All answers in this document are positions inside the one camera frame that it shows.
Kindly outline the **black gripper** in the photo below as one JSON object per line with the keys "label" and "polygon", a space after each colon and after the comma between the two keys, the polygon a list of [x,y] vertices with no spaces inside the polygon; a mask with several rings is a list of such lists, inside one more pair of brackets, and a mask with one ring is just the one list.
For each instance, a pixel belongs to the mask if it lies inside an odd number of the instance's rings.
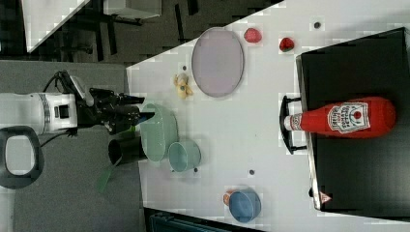
{"label": "black gripper", "polygon": [[143,104],[144,97],[115,94],[111,90],[90,89],[94,103],[89,106],[86,100],[76,97],[77,127],[88,129],[105,126],[109,134],[127,131],[155,116],[154,112],[141,112],[137,104]]}

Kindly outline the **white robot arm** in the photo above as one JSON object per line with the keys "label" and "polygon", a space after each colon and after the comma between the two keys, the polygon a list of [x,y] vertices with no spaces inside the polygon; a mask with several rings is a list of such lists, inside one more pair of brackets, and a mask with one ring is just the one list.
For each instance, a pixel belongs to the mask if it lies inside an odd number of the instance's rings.
{"label": "white robot arm", "polygon": [[[51,134],[76,136],[80,129],[104,126],[113,135],[155,116],[137,107],[141,97],[90,88],[72,93],[31,93],[1,95],[1,186],[23,189],[37,181],[44,170],[43,143],[39,137]],[[33,165],[23,174],[14,174],[7,156],[24,151]]]}

